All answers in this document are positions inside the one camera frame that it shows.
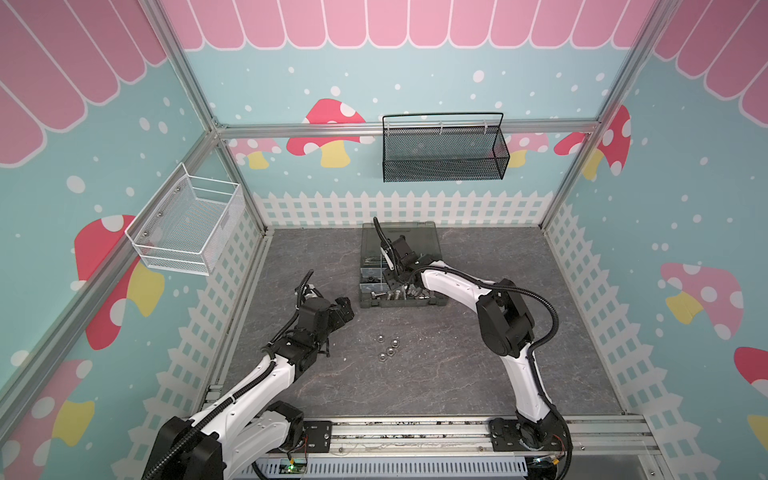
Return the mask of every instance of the pink mushroom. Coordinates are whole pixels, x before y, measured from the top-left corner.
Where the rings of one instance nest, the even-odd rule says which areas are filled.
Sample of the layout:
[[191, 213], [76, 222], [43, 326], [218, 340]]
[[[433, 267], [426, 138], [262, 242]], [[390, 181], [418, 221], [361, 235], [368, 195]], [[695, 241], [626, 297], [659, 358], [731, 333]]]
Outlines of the pink mushroom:
[[[588, 180], [595, 181], [598, 177], [598, 165], [605, 158], [613, 175], [618, 175], [624, 169], [629, 155], [632, 127], [629, 110], [623, 105], [619, 107], [611, 125], [603, 134], [603, 138], [597, 149], [592, 152], [581, 174]], [[568, 135], [560, 143], [554, 146], [557, 155], [570, 155], [578, 152], [584, 142], [585, 134], [575, 132]]]
[[80, 442], [96, 410], [93, 402], [67, 398], [91, 371], [91, 360], [62, 363], [32, 408], [2, 446], [5, 480], [37, 480], [45, 470], [51, 439], [74, 447]]
[[[361, 124], [365, 119], [354, 108], [332, 98], [318, 100], [304, 118], [305, 124]], [[325, 168], [342, 168], [349, 165], [349, 155], [344, 150], [344, 142], [353, 141], [371, 144], [373, 137], [315, 137], [291, 138], [287, 149], [291, 154], [301, 157], [318, 148], [323, 151], [320, 165]]]
[[667, 298], [667, 306], [686, 325], [703, 310], [707, 311], [715, 333], [728, 340], [741, 325], [744, 301], [736, 277], [727, 270], [707, 266], [665, 263], [661, 277], [666, 283], [682, 290]]
[[[123, 236], [123, 228], [131, 220], [131, 215], [114, 215], [91, 222], [80, 230], [74, 239], [74, 260], [78, 265], [79, 280], [72, 283], [73, 290], [79, 289], [91, 278]], [[164, 286], [162, 273], [151, 272], [136, 258], [85, 328], [91, 348], [105, 349], [117, 339], [128, 300], [136, 303], [142, 315], [149, 316], [160, 300]]]
[[507, 168], [517, 168], [525, 165], [525, 153], [529, 150], [543, 154], [549, 150], [549, 138], [546, 134], [512, 134], [506, 138], [509, 149], [509, 164]]
[[229, 141], [229, 147], [237, 164], [245, 165], [245, 159], [247, 158], [248, 166], [253, 170], [263, 170], [270, 166], [262, 152], [266, 151], [272, 154], [282, 152], [280, 146], [273, 138], [232, 139]]
[[733, 354], [733, 363], [751, 386], [768, 397], [768, 352], [742, 346]]

